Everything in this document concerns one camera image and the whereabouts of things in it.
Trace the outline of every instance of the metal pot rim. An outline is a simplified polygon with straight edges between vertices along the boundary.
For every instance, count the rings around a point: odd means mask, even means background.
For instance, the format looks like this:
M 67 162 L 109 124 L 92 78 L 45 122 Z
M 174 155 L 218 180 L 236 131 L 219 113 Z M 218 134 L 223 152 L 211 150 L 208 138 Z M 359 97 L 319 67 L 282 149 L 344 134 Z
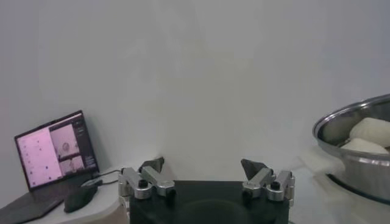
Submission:
M 337 147 L 335 145 L 331 145 L 318 137 L 319 130 L 326 123 L 330 122 L 334 118 L 336 118 L 342 114 L 351 112 L 351 111 L 370 108 L 374 105 L 377 105 L 379 103 L 384 103 L 384 102 L 390 102 L 390 94 L 386 94 L 383 96 L 378 96 L 378 97 L 370 98 L 367 100 L 363 100 L 363 101 L 348 105 L 346 107 L 343 107 L 341 109 L 338 109 L 338 110 L 322 117 L 321 119 L 319 119 L 315 123 L 315 125 L 313 127 L 313 136 L 317 139 L 320 147 L 324 151 L 326 151 L 327 153 L 329 153 L 333 156 L 336 156 L 338 158 L 352 159 L 352 160 L 359 161 L 361 163 L 369 163 L 369 164 L 378 165 L 378 166 L 390 166 L 390 155 L 380 154 L 380 153 L 357 152 L 354 150 L 342 149 L 342 148 Z

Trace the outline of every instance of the black cable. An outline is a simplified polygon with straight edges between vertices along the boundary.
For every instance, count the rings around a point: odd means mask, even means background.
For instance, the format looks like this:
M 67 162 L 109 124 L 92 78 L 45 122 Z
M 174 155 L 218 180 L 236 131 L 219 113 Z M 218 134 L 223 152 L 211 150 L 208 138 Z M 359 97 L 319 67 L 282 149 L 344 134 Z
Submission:
M 98 178 L 98 177 L 102 177 L 102 176 L 108 175 L 108 174 L 113 173 L 113 172 L 120 172 L 120 170 L 113 170 L 113 171 L 109 171 L 107 173 L 97 174 L 93 178 L 95 179 L 95 178 Z
M 118 180 L 107 182 L 107 183 L 102 183 L 102 185 L 109 185 L 109 184 L 113 184 L 113 183 L 116 183 L 116 182 L 118 182 Z

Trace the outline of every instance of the laptop keyboard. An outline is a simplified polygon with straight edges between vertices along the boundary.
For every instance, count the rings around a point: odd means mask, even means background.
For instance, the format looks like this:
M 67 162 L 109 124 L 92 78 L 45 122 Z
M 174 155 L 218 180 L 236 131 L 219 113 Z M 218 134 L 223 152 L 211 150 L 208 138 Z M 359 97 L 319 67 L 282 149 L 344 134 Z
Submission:
M 0 216 L 0 223 L 21 223 L 44 216 L 62 202 L 61 199 L 29 204 Z

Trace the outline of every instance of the laptop screen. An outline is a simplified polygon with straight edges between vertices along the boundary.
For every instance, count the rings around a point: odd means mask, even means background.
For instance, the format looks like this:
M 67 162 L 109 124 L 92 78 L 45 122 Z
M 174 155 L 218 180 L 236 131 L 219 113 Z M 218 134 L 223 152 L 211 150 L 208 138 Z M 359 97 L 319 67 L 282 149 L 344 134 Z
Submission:
M 21 134 L 15 141 L 29 188 L 98 170 L 81 111 Z

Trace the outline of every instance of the computer mouse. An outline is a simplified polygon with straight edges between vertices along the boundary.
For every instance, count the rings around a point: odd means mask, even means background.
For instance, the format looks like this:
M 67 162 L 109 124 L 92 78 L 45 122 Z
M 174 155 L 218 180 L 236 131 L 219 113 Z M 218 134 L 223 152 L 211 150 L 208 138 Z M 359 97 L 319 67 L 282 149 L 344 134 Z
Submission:
M 63 211 L 70 213 L 86 206 L 98 191 L 97 188 L 95 185 L 85 186 L 70 193 L 65 199 L 65 209 Z

